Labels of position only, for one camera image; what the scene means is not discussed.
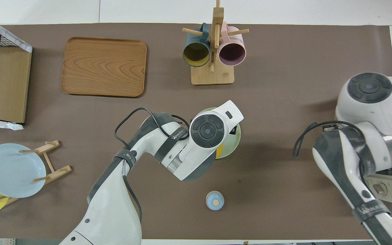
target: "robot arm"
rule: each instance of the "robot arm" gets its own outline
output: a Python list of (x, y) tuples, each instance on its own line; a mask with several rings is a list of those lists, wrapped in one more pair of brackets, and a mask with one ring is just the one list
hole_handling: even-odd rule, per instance
[[(87, 201), (87, 212), (61, 245), (139, 245), (142, 231), (123, 176), (147, 152), (179, 180), (193, 180), (214, 162), (216, 148), (243, 115), (232, 101), (199, 113), (190, 124), (190, 136), (168, 113), (154, 113), (113, 157), (96, 181)], [(168, 134), (165, 135), (159, 126)]]
[(340, 93), (336, 117), (355, 126), (323, 132), (314, 159), (341, 192), (353, 215), (378, 243), (392, 245), (389, 210), (364, 185), (363, 175), (392, 167), (392, 84), (376, 73), (354, 76)]

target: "blue mug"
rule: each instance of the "blue mug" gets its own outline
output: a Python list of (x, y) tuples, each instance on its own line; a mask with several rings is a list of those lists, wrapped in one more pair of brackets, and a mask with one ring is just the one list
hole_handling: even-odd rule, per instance
[(182, 53), (182, 57), (187, 64), (193, 67), (200, 67), (210, 60), (210, 38), (208, 37), (208, 30), (208, 24), (203, 23), (200, 29), (195, 29), (195, 31), (202, 32), (202, 36), (191, 33), (187, 34)]

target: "small cup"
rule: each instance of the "small cup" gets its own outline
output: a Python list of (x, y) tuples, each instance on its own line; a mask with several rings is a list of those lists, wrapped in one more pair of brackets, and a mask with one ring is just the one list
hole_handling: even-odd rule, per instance
[(228, 36), (228, 32), (238, 31), (238, 28), (222, 24), (222, 37), (219, 40), (219, 60), (227, 66), (240, 64), (246, 58), (242, 34)]
[(200, 29), (195, 29), (195, 31), (201, 31), (202, 36), (191, 33), (187, 34), (184, 51), (182, 52), (182, 57), (187, 64), (193, 67), (200, 67), (210, 60), (210, 38), (208, 37), (208, 30), (208, 24), (203, 23)]
[(205, 203), (209, 209), (217, 211), (223, 207), (225, 199), (220, 192), (210, 191), (205, 198)]

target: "black cable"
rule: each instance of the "black cable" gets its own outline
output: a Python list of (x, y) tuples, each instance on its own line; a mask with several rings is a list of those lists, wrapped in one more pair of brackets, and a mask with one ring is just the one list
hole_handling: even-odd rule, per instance
[(305, 131), (299, 136), (299, 138), (297, 139), (296, 143), (294, 144), (294, 148), (293, 148), (293, 157), (294, 158), (298, 158), (299, 157), (300, 148), (302, 147), (302, 142), (303, 142), (303, 139), (305, 137), (305, 134), (307, 134), (309, 131), (311, 131), (311, 130), (319, 127), (319, 126), (325, 125), (325, 124), (345, 124), (345, 125), (348, 125), (350, 127), (353, 127), (361, 135), (361, 137), (364, 138), (364, 134), (361, 132), (361, 130), (358, 127), (356, 127), (354, 124), (351, 124), (351, 123), (349, 123), (347, 121), (333, 120), (333, 121), (324, 121), (324, 122), (318, 122), (318, 123), (314, 122), (314, 123), (310, 124), (305, 129)]
[[(126, 118), (123, 119), (123, 120), (117, 125), (117, 127), (116, 127), (116, 129), (115, 129), (115, 131), (114, 131), (114, 137), (117, 138), (120, 142), (122, 142), (122, 143), (125, 145), (125, 147), (126, 147), (127, 149), (129, 149), (128, 144), (127, 144), (124, 140), (122, 140), (119, 136), (117, 136), (117, 131), (118, 131), (119, 128), (122, 126), (122, 124), (125, 123), (126, 120), (128, 120), (134, 113), (136, 113), (137, 111), (140, 111), (140, 110), (145, 110), (146, 112), (148, 112), (149, 115), (151, 115), (152, 119), (154, 119), (155, 124), (156, 124), (157, 127), (162, 131), (162, 133), (163, 133), (164, 135), (166, 135), (167, 137), (170, 137), (170, 135), (169, 135), (168, 133), (166, 133), (166, 131), (163, 129), (163, 127), (161, 127), (161, 125), (160, 125), (160, 124), (158, 123), (158, 121), (157, 121), (157, 118), (154, 116), (154, 114), (153, 114), (149, 109), (146, 109), (145, 107), (139, 107), (139, 108), (133, 110), (128, 116), (126, 116)], [(189, 130), (190, 130), (189, 124), (188, 124), (187, 121), (185, 121), (182, 117), (179, 117), (179, 116), (176, 116), (176, 115), (171, 115), (171, 116), (173, 116), (173, 117), (175, 117), (175, 118), (179, 118), (181, 121), (183, 121), (183, 122), (187, 125), (187, 127), (188, 127)], [(185, 139), (188, 138), (188, 137), (189, 137), (189, 135), (187, 134), (186, 137), (180, 138), (179, 140), (180, 140), (180, 141), (183, 141), (183, 140), (185, 140)]]
[[(179, 120), (183, 121), (183, 122), (185, 123), (185, 125), (187, 125), (188, 131), (190, 131), (190, 125), (189, 125), (189, 123), (188, 123), (184, 118), (182, 118), (182, 117), (180, 117), (180, 116), (176, 116), (176, 115), (171, 115), (171, 116), (174, 117), (174, 118), (178, 118)], [(184, 138), (180, 138), (179, 140), (180, 140), (180, 141), (185, 140), (185, 139), (188, 138), (189, 136), (190, 136), (190, 134), (187, 133), (187, 136), (185, 136)]]
[(134, 191), (132, 191), (131, 186), (129, 186), (128, 179), (126, 178), (126, 175), (124, 175), (122, 177), (123, 177), (123, 182), (125, 182), (126, 188), (128, 188), (129, 193), (131, 194), (132, 198), (135, 201), (135, 204), (138, 207), (138, 218), (140, 219), (140, 223), (141, 223), (142, 222), (142, 208), (140, 206), (140, 202), (138, 202), (137, 197), (134, 194)]

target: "wooden mug rack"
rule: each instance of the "wooden mug rack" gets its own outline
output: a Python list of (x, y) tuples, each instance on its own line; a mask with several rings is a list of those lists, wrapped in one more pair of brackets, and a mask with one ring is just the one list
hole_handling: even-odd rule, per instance
[[(211, 59), (202, 67), (191, 67), (191, 80), (193, 85), (218, 85), (232, 84), (234, 82), (234, 67), (222, 64), (219, 60), (219, 41), (221, 26), (224, 21), (224, 8), (220, 7), (220, 0), (216, 0), (216, 7), (213, 9), (213, 20), (211, 31), (208, 37), (211, 38), (210, 53)], [(188, 28), (183, 28), (186, 33), (202, 36), (202, 32)], [(249, 29), (228, 32), (228, 36), (248, 33)]]

